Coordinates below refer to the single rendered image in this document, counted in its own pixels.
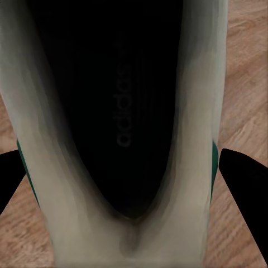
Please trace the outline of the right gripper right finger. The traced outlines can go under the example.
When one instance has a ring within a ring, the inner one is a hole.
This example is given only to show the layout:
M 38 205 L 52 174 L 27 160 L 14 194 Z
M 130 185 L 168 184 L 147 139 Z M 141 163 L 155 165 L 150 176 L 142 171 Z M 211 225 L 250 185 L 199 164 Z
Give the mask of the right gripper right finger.
M 268 168 L 222 149 L 219 170 L 268 265 Z

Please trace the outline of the gym shoe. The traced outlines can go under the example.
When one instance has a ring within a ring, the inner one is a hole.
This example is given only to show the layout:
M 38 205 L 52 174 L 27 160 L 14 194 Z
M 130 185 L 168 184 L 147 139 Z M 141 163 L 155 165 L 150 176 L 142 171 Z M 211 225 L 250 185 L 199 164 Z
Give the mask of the gym shoe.
M 202 268 L 229 0 L 0 0 L 0 93 L 56 268 Z

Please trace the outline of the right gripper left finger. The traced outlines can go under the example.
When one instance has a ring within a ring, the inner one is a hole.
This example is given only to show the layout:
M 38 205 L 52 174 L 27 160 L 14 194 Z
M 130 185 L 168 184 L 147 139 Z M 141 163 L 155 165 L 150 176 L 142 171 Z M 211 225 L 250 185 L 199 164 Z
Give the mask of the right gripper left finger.
M 0 155 L 0 215 L 25 175 L 19 150 Z

